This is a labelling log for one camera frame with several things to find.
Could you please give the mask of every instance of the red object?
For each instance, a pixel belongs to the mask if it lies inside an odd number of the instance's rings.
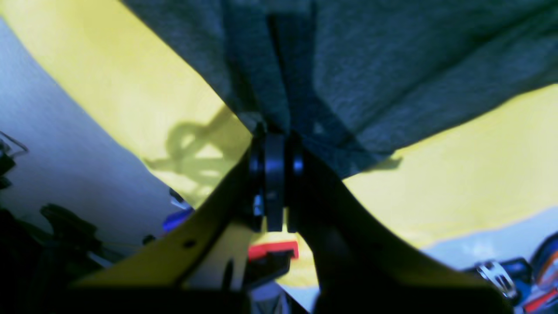
[[[293,259],[299,258],[299,243],[297,241],[276,242],[253,245],[248,249],[248,260],[260,259],[268,252],[294,251]]]
[[[525,312],[527,313],[533,313],[537,310],[540,310],[541,307],[543,305],[546,304],[546,302],[552,300],[553,298],[558,297],[558,290],[553,289],[551,292],[548,292],[548,294],[545,294],[544,296],[530,302],[529,304],[525,305],[523,307],[523,309],[525,310]]]

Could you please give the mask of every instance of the yellow fabric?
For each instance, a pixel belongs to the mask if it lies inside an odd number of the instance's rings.
[[[43,68],[118,143],[199,206],[250,134],[203,79],[115,0],[0,0],[0,13]],[[558,203],[558,87],[517,97],[402,149],[396,170],[344,182],[411,244],[525,219]],[[279,281],[317,284],[311,251]]]

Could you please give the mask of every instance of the gray fabric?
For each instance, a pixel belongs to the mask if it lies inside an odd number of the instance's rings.
[[[250,130],[341,177],[558,82],[558,0],[125,2]]]

